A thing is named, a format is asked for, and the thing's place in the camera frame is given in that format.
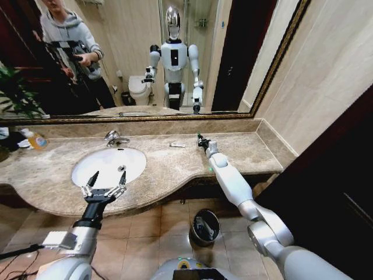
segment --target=gray hoodie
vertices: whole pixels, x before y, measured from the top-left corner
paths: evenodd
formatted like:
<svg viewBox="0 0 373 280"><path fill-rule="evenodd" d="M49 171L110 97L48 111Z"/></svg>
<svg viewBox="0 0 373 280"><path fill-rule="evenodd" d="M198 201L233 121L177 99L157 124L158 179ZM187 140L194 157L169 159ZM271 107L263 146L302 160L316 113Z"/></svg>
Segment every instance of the gray hoodie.
<svg viewBox="0 0 373 280"><path fill-rule="evenodd" d="M83 20L75 13L68 9L65 9L68 13L68 17L63 23L56 22L50 11L43 13L40 17L40 23L43 28L43 41L50 43L52 41L81 41L87 48L87 52L92 53L95 51L99 58L102 59L104 56L100 46L95 42L88 27L83 23ZM79 54L84 53L81 48L76 49ZM71 62L68 56L63 52L62 49L58 49L58 52L66 64L70 67L76 76L76 68L74 63ZM92 67L88 69L85 66L81 66L83 72L91 79L96 80L101 77L101 69L98 62L92 63Z"/></svg>

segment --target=toilet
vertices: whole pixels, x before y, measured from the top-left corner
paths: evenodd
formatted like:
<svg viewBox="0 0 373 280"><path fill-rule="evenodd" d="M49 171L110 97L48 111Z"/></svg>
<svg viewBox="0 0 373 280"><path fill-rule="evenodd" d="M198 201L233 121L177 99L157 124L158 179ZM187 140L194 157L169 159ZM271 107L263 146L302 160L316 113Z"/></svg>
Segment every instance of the toilet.
<svg viewBox="0 0 373 280"><path fill-rule="evenodd" d="M149 94L152 92L151 83L142 83L144 76L130 76L128 81L129 94L136 101L136 105L148 105Z"/></svg>

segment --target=humanoid robot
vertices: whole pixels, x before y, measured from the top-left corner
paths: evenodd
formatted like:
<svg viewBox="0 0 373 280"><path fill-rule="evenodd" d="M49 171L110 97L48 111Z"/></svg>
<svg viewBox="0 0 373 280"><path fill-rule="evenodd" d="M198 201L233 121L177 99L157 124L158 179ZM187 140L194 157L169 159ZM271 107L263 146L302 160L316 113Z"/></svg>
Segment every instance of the humanoid robot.
<svg viewBox="0 0 373 280"><path fill-rule="evenodd" d="M179 39L180 15L175 7L169 7L166 12L166 23L169 38L159 48L150 47L150 66L146 68L145 82L155 82L159 59L162 58L166 84L164 85L165 104L175 110L180 109L184 99L185 85L182 82L182 70L188 63L188 57L194 76L193 112L198 114L202 105L203 82L199 79L198 49L196 45L189 48Z"/></svg>

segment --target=sink drain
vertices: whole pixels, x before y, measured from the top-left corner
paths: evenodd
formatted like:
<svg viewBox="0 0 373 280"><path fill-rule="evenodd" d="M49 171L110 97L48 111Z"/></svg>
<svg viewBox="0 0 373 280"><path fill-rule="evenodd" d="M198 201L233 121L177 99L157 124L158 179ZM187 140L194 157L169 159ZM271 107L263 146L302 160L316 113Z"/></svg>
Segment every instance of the sink drain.
<svg viewBox="0 0 373 280"><path fill-rule="evenodd" d="M123 172L124 170L126 170L126 166L125 165L120 165L120 167L118 167L118 171L119 172Z"/></svg>

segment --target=trash can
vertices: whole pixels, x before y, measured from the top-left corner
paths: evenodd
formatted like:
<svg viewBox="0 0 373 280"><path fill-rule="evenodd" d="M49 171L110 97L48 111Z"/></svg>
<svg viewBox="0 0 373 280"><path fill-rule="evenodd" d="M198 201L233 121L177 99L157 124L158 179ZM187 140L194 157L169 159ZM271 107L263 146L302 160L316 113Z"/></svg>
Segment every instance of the trash can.
<svg viewBox="0 0 373 280"><path fill-rule="evenodd" d="M189 238L195 244L206 247L214 243L220 233L219 220L209 209L200 210L194 217Z"/></svg>
<svg viewBox="0 0 373 280"><path fill-rule="evenodd" d="M126 106L134 106L134 105L136 105L135 99L133 99L131 97L131 95L129 94L129 92L122 92L121 93L121 97L122 97L122 101L123 101L124 105L126 105Z"/></svg>

